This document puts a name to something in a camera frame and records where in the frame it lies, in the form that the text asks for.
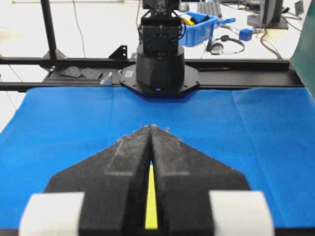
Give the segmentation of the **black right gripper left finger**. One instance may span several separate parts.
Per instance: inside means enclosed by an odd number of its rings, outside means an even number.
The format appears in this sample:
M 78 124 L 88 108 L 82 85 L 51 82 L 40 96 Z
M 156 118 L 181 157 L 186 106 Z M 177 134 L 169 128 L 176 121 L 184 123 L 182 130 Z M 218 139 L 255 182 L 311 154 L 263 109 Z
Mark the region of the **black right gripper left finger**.
M 133 233 L 145 209 L 151 128 L 54 174 L 31 195 L 21 236 L 122 236 Z

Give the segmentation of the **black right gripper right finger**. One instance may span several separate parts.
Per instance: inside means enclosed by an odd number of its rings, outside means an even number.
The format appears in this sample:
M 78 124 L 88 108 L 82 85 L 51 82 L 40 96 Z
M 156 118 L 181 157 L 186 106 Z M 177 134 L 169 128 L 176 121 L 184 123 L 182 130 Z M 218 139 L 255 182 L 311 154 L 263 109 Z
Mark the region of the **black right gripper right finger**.
M 151 127 L 158 227 L 166 236 L 272 236 L 262 192 L 245 175 Z

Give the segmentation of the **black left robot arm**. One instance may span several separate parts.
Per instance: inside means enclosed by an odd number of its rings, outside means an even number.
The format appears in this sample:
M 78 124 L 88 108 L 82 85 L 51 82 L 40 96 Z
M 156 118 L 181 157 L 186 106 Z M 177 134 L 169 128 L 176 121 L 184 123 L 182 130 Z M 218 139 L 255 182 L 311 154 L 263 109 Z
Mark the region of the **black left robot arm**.
M 125 67 L 120 84 L 143 95 L 169 97 L 199 86 L 198 71 L 185 64 L 184 48 L 179 44 L 186 33 L 175 13 L 178 0 L 145 0 L 138 27 L 139 45 L 134 65 Z

